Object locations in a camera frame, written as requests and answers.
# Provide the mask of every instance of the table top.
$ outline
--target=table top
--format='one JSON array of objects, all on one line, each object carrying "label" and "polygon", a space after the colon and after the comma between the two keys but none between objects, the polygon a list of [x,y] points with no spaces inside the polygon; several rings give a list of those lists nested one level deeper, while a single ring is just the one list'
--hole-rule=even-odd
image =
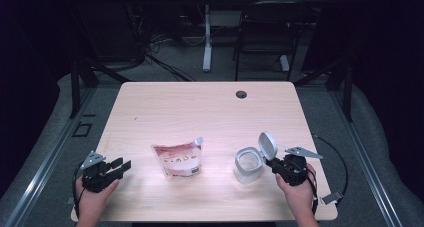
[{"label": "table top", "polygon": [[[245,91],[244,99],[236,96]],[[316,152],[296,90],[290,82],[130,82],[122,85],[96,152],[106,162],[131,160],[111,196],[103,221],[226,222],[282,221],[294,217],[274,174],[241,184],[235,155],[259,149],[269,131],[285,149]],[[202,167],[190,179],[165,177],[151,146],[178,145],[203,137]],[[314,166],[318,197],[331,193],[319,159]],[[318,220],[337,217],[334,204],[319,204]]]}]

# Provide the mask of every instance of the container lid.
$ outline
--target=container lid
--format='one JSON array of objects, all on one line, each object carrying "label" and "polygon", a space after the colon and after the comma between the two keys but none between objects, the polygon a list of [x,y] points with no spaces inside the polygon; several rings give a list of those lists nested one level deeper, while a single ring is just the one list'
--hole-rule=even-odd
[{"label": "container lid", "polygon": [[271,133],[264,131],[259,135],[258,140],[259,146],[261,147],[262,154],[267,160],[272,160],[277,155],[278,146],[275,143]]}]

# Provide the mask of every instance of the human hand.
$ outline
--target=human hand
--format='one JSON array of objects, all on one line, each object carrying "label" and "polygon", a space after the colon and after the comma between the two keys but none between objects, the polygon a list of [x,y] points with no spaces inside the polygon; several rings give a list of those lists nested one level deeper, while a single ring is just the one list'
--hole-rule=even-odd
[{"label": "human hand", "polygon": [[76,192],[79,199],[79,218],[77,226],[96,226],[106,208],[109,196],[116,190],[119,180],[113,181],[99,193],[84,190],[82,177],[76,180]]},{"label": "human hand", "polygon": [[[307,168],[312,172],[308,171],[309,179],[315,182],[315,169],[310,164],[307,164]],[[275,178],[277,180],[277,185],[286,196],[287,204],[298,226],[318,226],[314,214],[312,213],[313,191],[309,181],[305,180],[300,185],[290,186],[284,181],[280,174],[276,174]]]}]

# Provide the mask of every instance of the snack bag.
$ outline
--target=snack bag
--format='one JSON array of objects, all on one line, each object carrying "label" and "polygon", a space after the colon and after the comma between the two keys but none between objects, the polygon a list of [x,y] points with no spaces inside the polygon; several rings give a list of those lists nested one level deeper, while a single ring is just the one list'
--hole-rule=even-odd
[{"label": "snack bag", "polygon": [[200,171],[202,143],[203,138],[199,137],[182,145],[152,145],[152,149],[158,156],[165,176],[189,178]]}]

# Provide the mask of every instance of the plastic container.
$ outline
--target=plastic container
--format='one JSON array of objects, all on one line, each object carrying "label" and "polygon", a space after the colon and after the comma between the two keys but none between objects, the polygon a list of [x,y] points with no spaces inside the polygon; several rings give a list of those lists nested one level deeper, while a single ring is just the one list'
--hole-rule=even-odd
[{"label": "plastic container", "polygon": [[234,174],[242,184],[257,180],[262,172],[264,158],[272,160],[277,155],[278,147],[269,132],[262,132],[258,143],[261,151],[254,147],[247,147],[236,154]]}]

